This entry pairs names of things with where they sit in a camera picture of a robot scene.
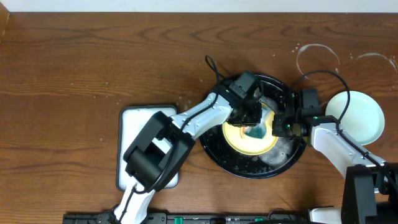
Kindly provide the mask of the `green yellow sponge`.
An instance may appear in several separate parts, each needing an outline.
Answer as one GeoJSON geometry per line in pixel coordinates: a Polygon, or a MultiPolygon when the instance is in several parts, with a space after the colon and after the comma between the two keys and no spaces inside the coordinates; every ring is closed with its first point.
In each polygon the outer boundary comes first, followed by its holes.
{"type": "Polygon", "coordinates": [[[261,121],[258,125],[253,127],[245,127],[243,131],[244,135],[251,138],[263,139],[267,134],[266,122],[261,121]]]}

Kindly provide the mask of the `yellow plate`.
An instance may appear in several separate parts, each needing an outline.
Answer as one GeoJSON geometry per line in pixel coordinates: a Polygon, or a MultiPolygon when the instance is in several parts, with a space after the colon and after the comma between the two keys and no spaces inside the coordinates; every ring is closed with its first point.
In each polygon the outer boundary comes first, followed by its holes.
{"type": "Polygon", "coordinates": [[[272,135],[272,122],[274,111],[262,103],[261,121],[266,122],[267,134],[263,139],[251,138],[244,135],[245,127],[234,127],[227,122],[222,124],[222,131],[226,142],[236,151],[249,156],[257,156],[270,151],[278,141],[278,137],[272,135]]]}

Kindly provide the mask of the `light green plate top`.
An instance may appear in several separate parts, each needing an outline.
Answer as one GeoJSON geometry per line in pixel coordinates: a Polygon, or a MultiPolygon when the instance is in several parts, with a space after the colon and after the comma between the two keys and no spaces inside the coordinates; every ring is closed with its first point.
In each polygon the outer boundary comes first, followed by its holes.
{"type": "Polygon", "coordinates": [[[376,141],[385,127],[384,113],[379,104],[365,93],[350,91],[350,101],[339,128],[360,145],[376,141]]]}

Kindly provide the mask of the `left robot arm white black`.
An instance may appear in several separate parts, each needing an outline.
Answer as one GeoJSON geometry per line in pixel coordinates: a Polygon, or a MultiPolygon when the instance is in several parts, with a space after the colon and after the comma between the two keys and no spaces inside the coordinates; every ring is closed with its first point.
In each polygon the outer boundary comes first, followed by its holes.
{"type": "Polygon", "coordinates": [[[114,222],[141,223],[154,194],[176,176],[204,132],[224,122],[235,126],[259,124],[261,97],[255,92],[214,91],[184,113],[154,113],[124,151],[124,171],[129,179],[113,212],[114,222]]]}

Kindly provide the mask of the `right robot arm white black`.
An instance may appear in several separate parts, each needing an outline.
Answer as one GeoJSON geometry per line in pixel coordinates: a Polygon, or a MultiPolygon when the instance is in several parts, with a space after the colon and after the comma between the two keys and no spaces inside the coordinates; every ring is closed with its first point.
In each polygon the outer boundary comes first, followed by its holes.
{"type": "Polygon", "coordinates": [[[304,140],[345,180],[341,208],[315,208],[314,223],[397,223],[397,164],[369,152],[333,116],[274,115],[272,133],[304,140]]]}

